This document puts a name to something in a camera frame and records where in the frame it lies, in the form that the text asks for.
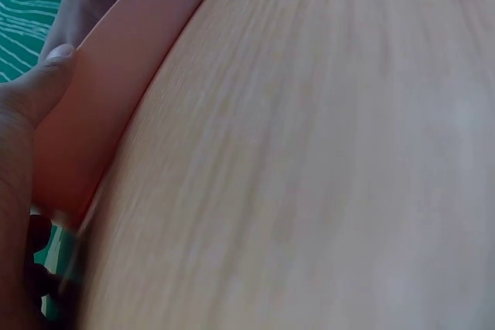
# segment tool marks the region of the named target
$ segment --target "finger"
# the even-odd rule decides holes
[[[58,277],[51,274],[42,264],[32,265],[29,269],[29,277],[27,278],[31,281],[29,292],[34,298],[44,297],[58,290]]]
[[[36,128],[55,107],[70,84],[75,49],[63,44],[28,73],[0,86],[0,106],[21,114]]]
[[[30,216],[28,240],[31,242],[33,253],[43,250],[52,233],[52,223],[45,216]]]

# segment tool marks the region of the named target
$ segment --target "hand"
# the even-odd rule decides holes
[[[51,224],[29,216],[33,136],[63,96],[74,61],[74,48],[63,45],[22,77],[0,84],[0,328],[46,326],[39,302],[50,275],[32,255],[47,244]]]

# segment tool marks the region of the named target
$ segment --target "white wavy lines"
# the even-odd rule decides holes
[[[19,13],[22,15],[45,15],[46,17],[52,17],[52,18],[55,17],[55,14],[52,12],[38,11],[36,9],[14,9],[14,8],[9,8],[5,4],[3,4],[2,2],[0,2],[0,8],[6,10],[8,12]]]
[[[0,30],[1,31],[5,31],[5,32],[10,32],[11,34],[17,34],[17,35],[20,35],[20,36],[27,36],[29,38],[38,39],[41,42],[44,42],[45,41],[45,37],[44,36],[40,36],[38,34],[29,32],[29,31],[25,31],[20,26],[9,25],[8,23],[4,23],[2,21],[0,21]]]
[[[28,0],[25,2],[20,2],[19,0],[10,0],[12,4],[22,5],[31,8],[42,8],[42,9],[55,9],[58,10],[60,3],[58,2],[47,2],[45,0]]]
[[[3,59],[1,57],[0,57],[0,62],[3,63],[4,65],[10,67],[11,69],[13,69],[14,71],[18,72],[21,75],[25,72],[25,71],[19,69],[15,64],[10,63],[8,60],[5,60],[5,59]]]
[[[42,0],[0,2],[0,82],[36,63],[57,10],[58,3]]]
[[[11,80],[13,80],[6,73],[3,73],[2,71],[0,71],[0,77],[3,77],[3,79],[5,81],[11,81]]]
[[[12,44],[15,44],[17,45],[19,48],[22,48],[24,49],[27,53],[31,54],[32,56],[36,57],[37,59],[39,58],[39,53],[28,48],[27,46],[25,46],[24,44],[18,42],[17,40],[11,38],[10,36],[4,34],[3,32],[0,32],[0,36],[6,40],[8,40],[9,42],[11,42]]]
[[[8,54],[9,56],[11,56],[15,61],[17,61],[18,63],[20,63],[21,65],[23,65],[24,67],[27,67],[28,69],[30,69],[32,66],[27,63],[25,60],[21,59],[20,57],[18,57],[15,53],[11,52],[10,50],[8,50],[7,48],[5,48],[4,46],[2,46],[2,44],[0,44],[0,50],[3,50],[4,53]]]

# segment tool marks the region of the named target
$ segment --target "light wood surface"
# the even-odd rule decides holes
[[[495,0],[206,0],[102,189],[87,329],[490,329]]]

